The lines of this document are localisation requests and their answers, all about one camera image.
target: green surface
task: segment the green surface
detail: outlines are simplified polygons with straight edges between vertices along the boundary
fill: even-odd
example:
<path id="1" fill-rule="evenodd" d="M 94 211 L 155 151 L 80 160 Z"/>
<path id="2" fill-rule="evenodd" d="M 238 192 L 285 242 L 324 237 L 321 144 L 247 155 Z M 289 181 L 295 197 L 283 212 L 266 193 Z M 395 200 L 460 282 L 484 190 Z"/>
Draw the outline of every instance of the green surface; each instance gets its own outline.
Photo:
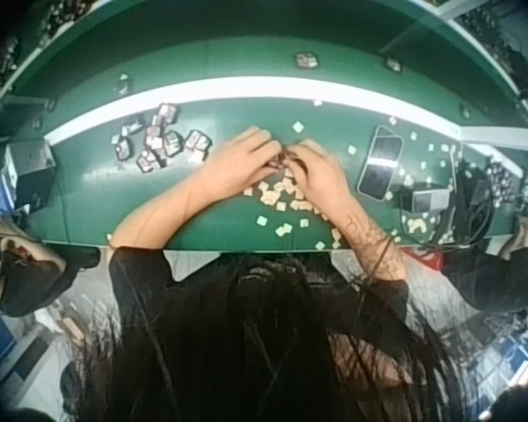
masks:
<path id="1" fill-rule="evenodd" d="M 513 106 L 516 99 L 510 87 L 447 25 L 392 51 L 404 63 L 403 73 L 384 68 L 378 56 L 382 46 L 416 19 L 434 24 L 434 17 L 407 2 L 392 2 L 392 7 L 387 7 L 386 0 L 344 5 L 334 2 L 321 13 L 311 5 L 316 10 L 309 16 L 266 8 L 249 13 L 222 4 L 204 4 L 201 9 L 199 4 L 192 4 L 180 8 L 180 18 L 172 4 L 127 0 L 117 4 L 112 9 L 108 8 L 112 5 L 104 6 L 89 17 L 87 24 L 71 28 L 57 41 L 55 49 L 46 50 L 18 80 L 15 92 L 58 97 L 58 103 L 52 113 L 43 114 L 40 132 L 26 123 L 15 141 L 43 136 L 81 113 L 114 101 L 118 98 L 114 86 L 123 72 L 131 76 L 134 93 L 221 76 L 313 78 L 391 95 L 462 125 L 528 127 L 527 116 Z M 320 67 L 313 71 L 297 69 L 293 54 L 299 51 L 317 54 Z M 472 111 L 469 121 L 459 115 L 460 104 Z M 3 113 L 0 130 L 20 126 L 17 113 L 10 117 L 8 111 Z M 387 117 L 339 105 L 313 107 L 307 101 L 255 98 L 183 105 L 176 128 L 184 135 L 192 128 L 200 129 L 216 145 L 250 125 L 269 129 L 285 144 L 311 137 L 337 154 L 348 182 L 355 188 L 374 128 L 387 125 Z M 300 135 L 291 128 L 297 120 L 305 125 Z M 118 163 L 109 139 L 120 128 L 121 121 L 110 122 L 54 147 L 58 183 L 49 206 L 30 218 L 36 235 L 53 242 L 106 244 L 106 234 L 126 214 L 194 170 L 186 163 L 186 154 L 177 157 L 169 168 L 147 175 L 136 167 L 136 155 L 129 163 Z M 444 169 L 440 167 L 440 161 L 448 158 L 440 145 L 451 145 L 452 141 L 404 121 L 394 130 L 405 139 L 401 166 L 407 173 L 417 182 L 431 176 L 435 184 L 447 186 L 451 167 L 449 163 Z M 416 142 L 410 140 L 412 130 L 419 134 Z M 142 143 L 142 135 L 134 139 L 136 153 Z M 429 143 L 435 145 L 435 152 L 428 152 Z M 358 148 L 355 156 L 346 153 L 349 144 Z M 485 165 L 485 158 L 468 148 L 464 157 Z M 427 162 L 425 171 L 421 170 L 421 161 Z M 402 178 L 396 176 L 393 190 L 398 190 L 401 182 Z M 364 197 L 360 201 L 384 229 L 399 228 L 397 204 Z M 255 224 L 259 215 L 268 217 L 266 228 Z M 309 218 L 311 227 L 300 229 L 300 218 Z M 275 228 L 284 222 L 292 224 L 294 231 L 279 238 Z M 503 208 L 495 215 L 489 234 L 510 233 L 512 223 L 513 210 Z M 318 241 L 331 244 L 330 228 L 313 213 L 279 213 L 255 198 L 238 197 L 196 218 L 169 247 L 204 251 L 313 250 Z"/>
<path id="2" fill-rule="evenodd" d="M 305 122 L 305 129 L 299 135 L 291 128 L 295 120 Z M 250 124 L 269 128 L 273 136 L 284 144 L 308 136 L 317 140 L 340 158 L 352 187 L 356 186 L 361 174 L 374 127 L 389 125 L 387 116 L 339 105 L 315 107 L 307 101 L 245 99 L 184 105 L 180 121 L 174 126 L 182 134 L 198 128 L 218 145 Z M 54 148 L 55 158 L 61 167 L 59 183 L 55 186 L 49 207 L 30 218 L 30 225 L 36 234 L 55 242 L 106 244 L 106 234 L 113 232 L 125 215 L 197 168 L 187 163 L 187 153 L 177 156 L 170 167 L 144 175 L 134 161 L 119 164 L 109 139 L 120 127 L 120 122 L 112 122 Z M 435 184 L 447 186 L 451 177 L 449 154 L 443 153 L 440 145 L 450 145 L 450 141 L 404 121 L 398 122 L 393 130 L 405 139 L 400 165 L 407 173 L 418 181 L 430 175 Z M 412 130 L 419 135 L 416 142 L 409 139 Z M 136 149 L 140 149 L 143 135 L 136 136 L 133 142 Z M 428 152 L 429 143 L 435 146 L 433 153 Z M 355 156 L 346 152 L 350 144 L 358 148 Z M 427 161 L 425 171 L 420 167 L 421 153 Z M 447 161 L 444 169 L 440 167 L 441 160 Z M 394 191 L 400 188 L 402 179 L 399 175 L 395 176 Z M 63 198 L 58 195 L 59 188 Z M 391 231 L 399 227 L 400 212 L 396 203 L 380 203 L 363 196 L 359 200 L 384 229 Z M 268 218 L 267 227 L 256 225 L 259 215 Z M 300 229 L 300 218 L 309 218 L 310 227 Z M 292 224 L 294 230 L 291 235 L 280 238 L 275 229 L 285 222 Z M 65 223 L 69 238 L 63 227 Z M 214 206 L 194 219 L 172 240 L 169 248 L 200 251 L 313 250 L 318 241 L 327 245 L 332 243 L 331 228 L 328 222 L 313 212 L 277 212 L 259 202 L 258 197 L 239 196 Z"/>

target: red object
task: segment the red object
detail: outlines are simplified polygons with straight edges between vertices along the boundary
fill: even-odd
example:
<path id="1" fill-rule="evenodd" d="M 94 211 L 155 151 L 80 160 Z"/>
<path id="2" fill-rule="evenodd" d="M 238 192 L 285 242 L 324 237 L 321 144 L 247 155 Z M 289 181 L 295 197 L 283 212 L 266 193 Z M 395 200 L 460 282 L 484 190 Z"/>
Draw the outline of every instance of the red object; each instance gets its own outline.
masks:
<path id="1" fill-rule="evenodd" d="M 406 247 L 402 248 L 409 257 L 416 259 L 418 262 L 427 266 L 434 271 L 442 271 L 442 252 L 428 252 L 423 251 L 418 247 Z"/>

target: workbench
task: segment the workbench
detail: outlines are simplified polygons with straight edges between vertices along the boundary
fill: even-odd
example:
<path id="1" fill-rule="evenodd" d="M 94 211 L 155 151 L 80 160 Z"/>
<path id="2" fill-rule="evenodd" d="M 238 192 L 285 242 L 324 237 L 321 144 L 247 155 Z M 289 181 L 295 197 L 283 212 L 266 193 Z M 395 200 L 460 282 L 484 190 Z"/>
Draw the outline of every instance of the workbench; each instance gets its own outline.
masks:
<path id="1" fill-rule="evenodd" d="M 516 94 L 512 93 L 508 84 L 489 69 L 489 64 L 470 46 L 459 43 L 448 28 L 439 26 L 436 31 L 438 37 L 429 33 L 414 45 L 408 43 L 401 46 L 400 57 L 406 58 L 402 73 L 386 69 L 382 59 L 372 51 L 414 22 L 413 18 L 426 17 L 426 12 L 411 8 L 411 5 L 399 7 L 406 7 L 407 10 L 393 11 L 390 16 L 389 8 L 384 2 L 379 2 L 375 7 L 361 10 L 362 15 L 356 14 L 366 33 L 375 31 L 368 24 L 375 17 L 384 16 L 395 24 L 389 26 L 389 33 L 384 33 L 385 40 L 377 38 L 376 45 L 362 45 L 362 48 L 346 42 L 349 34 L 343 30 L 344 25 L 339 26 L 338 31 L 331 31 L 332 28 L 325 30 L 323 38 L 332 36 L 329 40 L 312 40 L 309 28 L 286 28 L 283 25 L 286 22 L 277 21 L 269 24 L 275 29 L 272 32 L 280 35 L 233 37 L 232 33 L 238 27 L 233 27 L 234 31 L 230 27 L 224 30 L 227 22 L 221 22 L 218 27 L 215 23 L 208 26 L 207 19 L 201 18 L 203 31 L 194 36 L 187 34 L 181 21 L 175 23 L 175 31 L 163 30 L 163 23 L 168 25 L 168 21 L 159 17 L 152 5 L 143 2 L 118 11 L 116 16 L 83 33 L 81 40 L 74 40 L 72 45 L 59 50 L 57 57 L 51 59 L 58 66 L 48 64 L 41 69 L 32 69 L 31 77 L 22 78 L 23 83 L 17 87 L 18 93 L 23 95 L 57 98 L 55 110 L 42 113 L 41 130 L 32 129 L 31 121 L 28 121 L 12 138 L 14 142 L 22 142 L 42 136 L 48 139 L 49 136 L 58 165 L 57 183 L 48 206 L 30 215 L 31 231 L 49 242 L 106 245 L 107 235 L 114 231 L 122 218 L 197 168 L 187 162 L 186 154 L 180 154 L 168 167 L 142 174 L 135 159 L 143 147 L 143 133 L 131 137 L 136 151 L 134 157 L 126 163 L 119 163 L 110 139 L 120 133 L 123 116 L 108 119 L 66 139 L 51 135 L 78 116 L 120 99 L 114 87 L 123 73 L 132 79 L 134 95 L 160 87 L 200 80 L 218 81 L 224 77 L 292 77 L 344 84 L 398 98 L 460 126 L 467 124 L 459 111 L 464 106 L 471 112 L 470 126 L 493 125 L 500 120 L 513 126 L 528 127 L 524 110 L 514 107 Z M 135 38 L 128 35 L 131 23 L 134 23 L 132 33 Z M 297 32 L 296 29 L 299 30 L 297 37 L 292 34 Z M 221 36 L 206 36 L 210 30 Z M 334 43 L 334 38 L 341 34 L 346 37 L 345 40 Z M 103 40 L 107 45 L 99 46 Z M 422 54 L 415 50 L 419 43 L 424 48 Z M 298 52 L 316 54 L 319 67 L 298 69 L 294 62 L 294 54 Z M 432 54 L 443 58 L 445 64 Z M 100 55 L 98 64 L 95 60 Z M 68 68 L 70 57 L 72 69 Z M 429 62 L 435 62 L 433 68 L 440 70 L 428 70 Z M 454 63 L 453 69 L 446 68 L 446 63 Z M 147 121 L 150 121 L 157 106 L 152 104 L 144 113 L 142 111 Z M 416 182 L 431 177 L 436 186 L 450 184 L 450 154 L 442 151 L 444 144 L 450 148 L 456 146 L 456 158 L 461 151 L 466 161 L 481 168 L 488 160 L 477 150 L 412 121 L 397 119 L 393 126 L 389 122 L 389 113 L 327 101 L 315 106 L 310 98 L 215 98 L 180 106 L 180 118 L 173 128 L 183 135 L 191 129 L 201 130 L 213 140 L 211 151 L 251 125 L 268 129 L 275 139 L 286 145 L 306 137 L 312 138 L 339 157 L 354 193 L 377 125 L 391 127 L 404 139 L 400 168 Z M 293 129 L 297 121 L 304 125 L 301 133 Z M 412 133 L 416 133 L 415 141 L 411 139 Z M 432 152 L 429 152 L 430 144 L 433 145 Z M 350 145 L 357 149 L 354 155 L 348 153 Z M 426 163 L 425 169 L 421 168 L 422 161 Z M 397 192 L 402 182 L 403 177 L 396 173 L 392 191 Z M 399 211 L 395 199 L 377 202 L 361 195 L 356 197 L 388 232 L 400 229 L 402 215 L 412 217 Z M 266 227 L 256 224 L 260 215 L 268 218 Z M 435 226 L 429 222 L 433 216 L 426 219 L 429 230 L 418 235 L 419 241 L 428 240 Z M 495 213 L 488 235 L 511 233 L 514 217 L 512 206 L 502 207 Z M 308 228 L 299 228 L 301 218 L 310 220 Z M 275 228 L 285 222 L 291 224 L 294 230 L 290 236 L 278 237 Z M 332 242 L 331 228 L 329 222 L 313 212 L 296 212 L 289 208 L 285 212 L 277 212 L 263 205 L 258 198 L 239 195 L 197 216 L 167 247 L 197 251 L 312 251 L 318 241 L 329 247 Z M 402 237 L 400 244 L 410 243 Z"/>

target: black phone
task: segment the black phone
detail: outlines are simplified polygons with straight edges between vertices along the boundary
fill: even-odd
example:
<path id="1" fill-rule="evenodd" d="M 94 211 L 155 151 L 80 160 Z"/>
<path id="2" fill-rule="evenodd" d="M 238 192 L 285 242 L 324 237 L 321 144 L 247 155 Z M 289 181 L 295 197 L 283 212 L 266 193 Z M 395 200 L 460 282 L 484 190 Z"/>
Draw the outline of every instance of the black phone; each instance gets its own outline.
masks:
<path id="1" fill-rule="evenodd" d="M 397 170 L 403 139 L 387 127 L 378 126 L 357 190 L 374 200 L 384 200 Z"/>

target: hand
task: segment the hand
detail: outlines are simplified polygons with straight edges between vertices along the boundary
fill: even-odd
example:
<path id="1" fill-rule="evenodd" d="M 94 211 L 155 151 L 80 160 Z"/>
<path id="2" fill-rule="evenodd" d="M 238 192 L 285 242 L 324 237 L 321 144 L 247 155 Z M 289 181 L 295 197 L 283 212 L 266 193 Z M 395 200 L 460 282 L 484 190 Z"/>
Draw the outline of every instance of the hand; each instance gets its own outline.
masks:
<path id="1" fill-rule="evenodd" d="M 331 220 L 351 198 L 338 159 L 311 139 L 287 147 L 284 164 L 291 170 L 307 200 Z"/>
<path id="2" fill-rule="evenodd" d="M 209 200 L 224 200 L 276 173 L 266 163 L 281 152 L 267 130 L 250 127 L 211 154 L 195 177 Z"/>
<path id="3" fill-rule="evenodd" d="M 22 236 L 24 233 L 10 219 L 0 217 L 0 237 Z"/>

